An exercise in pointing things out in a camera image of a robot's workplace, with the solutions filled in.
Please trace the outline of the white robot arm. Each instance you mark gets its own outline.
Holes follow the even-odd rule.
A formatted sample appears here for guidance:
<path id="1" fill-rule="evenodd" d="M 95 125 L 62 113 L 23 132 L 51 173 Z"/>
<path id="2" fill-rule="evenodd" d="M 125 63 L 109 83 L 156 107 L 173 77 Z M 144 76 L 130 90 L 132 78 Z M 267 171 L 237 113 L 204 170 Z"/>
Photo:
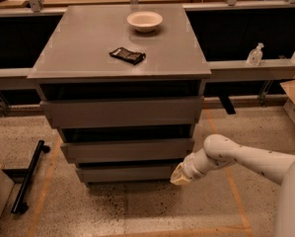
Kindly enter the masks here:
<path id="1" fill-rule="evenodd" d="M 239 164 L 281 187 L 274 219 L 274 237 L 295 237 L 295 155 L 238 144 L 221 134 L 211 134 L 203 147 L 188 154 L 170 182 L 187 185 L 213 170 Z"/>

